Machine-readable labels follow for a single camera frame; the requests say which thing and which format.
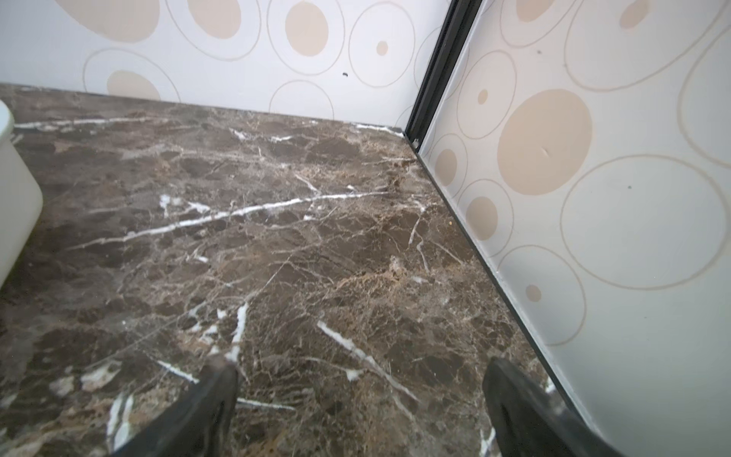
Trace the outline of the white plastic storage box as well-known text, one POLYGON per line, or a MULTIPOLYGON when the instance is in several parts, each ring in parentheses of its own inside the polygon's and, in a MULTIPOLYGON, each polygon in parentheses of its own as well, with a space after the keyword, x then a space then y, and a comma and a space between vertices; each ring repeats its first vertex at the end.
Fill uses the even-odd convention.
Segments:
POLYGON ((43 208, 40 186, 11 141, 14 118, 1 102, 1 284, 25 247, 43 208))

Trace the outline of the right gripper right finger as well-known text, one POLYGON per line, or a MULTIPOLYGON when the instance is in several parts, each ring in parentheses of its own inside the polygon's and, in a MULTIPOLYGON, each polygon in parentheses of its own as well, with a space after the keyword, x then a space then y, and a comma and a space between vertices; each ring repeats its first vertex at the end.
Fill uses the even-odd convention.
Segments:
POLYGON ((504 456, 618 456, 563 401, 504 358, 487 365, 483 392, 504 456))

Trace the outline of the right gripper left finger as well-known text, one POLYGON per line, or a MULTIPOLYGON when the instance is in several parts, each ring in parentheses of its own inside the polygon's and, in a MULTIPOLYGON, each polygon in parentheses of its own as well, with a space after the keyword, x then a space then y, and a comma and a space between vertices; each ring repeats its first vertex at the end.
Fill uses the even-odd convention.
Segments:
POLYGON ((114 451, 115 456, 221 456, 236 408, 240 373, 221 355, 205 363, 198 383, 114 451))

